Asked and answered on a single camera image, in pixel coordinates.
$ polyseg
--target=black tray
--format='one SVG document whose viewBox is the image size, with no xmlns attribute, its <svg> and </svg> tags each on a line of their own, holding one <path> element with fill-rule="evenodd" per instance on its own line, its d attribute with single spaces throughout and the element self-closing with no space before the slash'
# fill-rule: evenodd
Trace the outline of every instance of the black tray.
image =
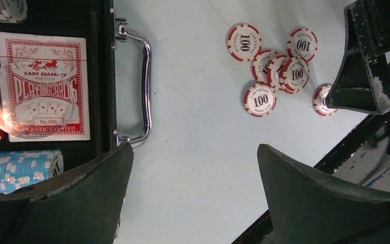
<svg viewBox="0 0 390 244">
<path fill-rule="evenodd" d="M 22 24 L 0 23 L 0 32 L 81 37 L 86 39 L 89 141 L 18 142 L 8 137 L 0 151 L 59 149 L 65 170 L 89 162 L 114 147 L 116 128 L 114 55 L 110 48 L 108 0 L 27 0 L 27 19 Z"/>
</svg>

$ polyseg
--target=gray poker chip stack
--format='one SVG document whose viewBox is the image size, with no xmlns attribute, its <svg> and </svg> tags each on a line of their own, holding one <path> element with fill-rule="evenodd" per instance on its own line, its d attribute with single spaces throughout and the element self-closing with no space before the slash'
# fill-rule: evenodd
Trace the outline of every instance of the gray poker chip stack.
<svg viewBox="0 0 390 244">
<path fill-rule="evenodd" d="M 0 22 L 22 23 L 26 17 L 26 0 L 0 0 Z"/>
</svg>

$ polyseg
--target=white table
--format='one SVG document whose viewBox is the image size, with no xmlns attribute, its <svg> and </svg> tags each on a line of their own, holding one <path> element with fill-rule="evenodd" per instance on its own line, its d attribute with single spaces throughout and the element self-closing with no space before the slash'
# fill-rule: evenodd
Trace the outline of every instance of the white table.
<svg viewBox="0 0 390 244">
<path fill-rule="evenodd" d="M 266 143 L 314 166 L 365 114 L 323 118 L 316 87 L 333 83 L 344 50 L 344 7 L 353 0 L 115 0 L 153 51 L 153 132 L 135 160 L 116 243 L 231 243 L 267 209 L 256 151 Z M 279 93 L 274 112 L 250 116 L 243 95 L 255 84 L 249 63 L 227 48 L 230 26 L 250 23 L 263 47 L 285 53 L 290 32 L 312 29 L 319 52 L 307 88 Z M 121 132 L 142 129 L 134 44 L 117 49 Z"/>
</svg>

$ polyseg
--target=blue poker chip stack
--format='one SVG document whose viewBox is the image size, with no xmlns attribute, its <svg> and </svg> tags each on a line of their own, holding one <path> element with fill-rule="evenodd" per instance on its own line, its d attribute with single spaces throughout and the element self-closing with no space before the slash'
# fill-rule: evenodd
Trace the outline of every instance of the blue poker chip stack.
<svg viewBox="0 0 390 244">
<path fill-rule="evenodd" d="M 9 194 L 61 173 L 59 150 L 0 152 L 0 193 Z"/>
</svg>

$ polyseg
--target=chrome handle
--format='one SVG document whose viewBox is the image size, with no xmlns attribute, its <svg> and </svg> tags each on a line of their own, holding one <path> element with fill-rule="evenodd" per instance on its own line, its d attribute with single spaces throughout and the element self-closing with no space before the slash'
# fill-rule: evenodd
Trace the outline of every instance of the chrome handle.
<svg viewBox="0 0 390 244">
<path fill-rule="evenodd" d="M 119 130 L 114 131 L 114 137 L 116 146 L 122 143 L 130 143 L 133 148 L 143 145 L 149 138 L 152 129 L 152 116 L 150 111 L 150 96 L 151 96 L 151 84 L 152 84 L 152 52 L 150 43 L 147 38 L 140 32 L 131 29 L 127 26 L 126 19 L 116 18 L 115 12 L 112 9 L 111 13 L 114 16 L 115 24 L 117 24 L 117 31 L 115 40 L 120 42 L 126 42 L 128 39 L 141 42 L 143 44 L 143 71 L 142 71 L 142 96 L 143 96 L 143 120 L 144 129 L 143 132 L 135 138 L 129 138 L 127 136 L 120 136 Z M 112 43 L 112 49 L 116 49 L 115 43 Z"/>
</svg>

